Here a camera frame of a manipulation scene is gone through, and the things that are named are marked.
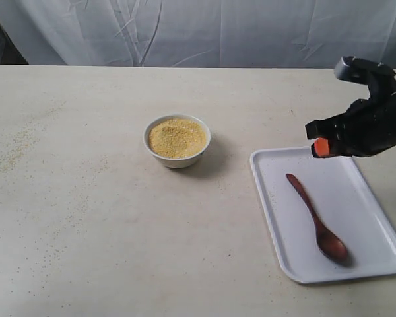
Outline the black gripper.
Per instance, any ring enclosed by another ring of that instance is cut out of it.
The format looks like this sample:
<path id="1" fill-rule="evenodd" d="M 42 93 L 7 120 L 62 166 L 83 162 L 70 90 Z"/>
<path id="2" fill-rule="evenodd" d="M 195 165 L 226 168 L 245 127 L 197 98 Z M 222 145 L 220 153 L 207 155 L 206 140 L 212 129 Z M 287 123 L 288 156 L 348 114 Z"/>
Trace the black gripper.
<path id="1" fill-rule="evenodd" d="M 314 157 L 372 157 L 396 146 L 396 93 L 355 100 L 346 112 L 305 126 Z"/>

